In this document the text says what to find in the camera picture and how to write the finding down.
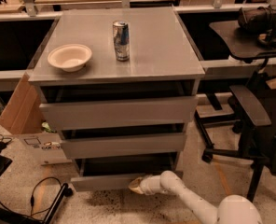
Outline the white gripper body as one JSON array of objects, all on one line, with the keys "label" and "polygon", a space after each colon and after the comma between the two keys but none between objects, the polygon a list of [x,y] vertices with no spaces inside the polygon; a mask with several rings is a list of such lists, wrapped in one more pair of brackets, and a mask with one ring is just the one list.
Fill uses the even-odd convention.
[{"label": "white gripper body", "polygon": [[149,175],[142,179],[139,184],[140,191],[144,195],[154,195],[162,191],[159,175]]}]

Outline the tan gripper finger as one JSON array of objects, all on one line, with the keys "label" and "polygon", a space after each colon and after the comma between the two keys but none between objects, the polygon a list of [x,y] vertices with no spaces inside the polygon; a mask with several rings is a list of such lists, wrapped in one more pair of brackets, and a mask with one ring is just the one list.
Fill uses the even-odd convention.
[{"label": "tan gripper finger", "polygon": [[142,181],[141,177],[138,177],[138,178],[132,180],[132,182],[128,185],[128,188],[137,194],[143,194],[144,192],[143,192],[142,188],[140,187],[141,181]]}]

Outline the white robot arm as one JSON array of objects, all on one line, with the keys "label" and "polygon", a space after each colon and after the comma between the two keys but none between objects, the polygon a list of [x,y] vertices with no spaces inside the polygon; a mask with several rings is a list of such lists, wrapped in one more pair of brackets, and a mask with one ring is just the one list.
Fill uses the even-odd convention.
[{"label": "white robot arm", "polygon": [[129,184],[129,189],[144,195],[175,195],[201,224],[263,224],[258,210],[246,198],[229,195],[214,206],[190,190],[172,171],[137,177]]}]

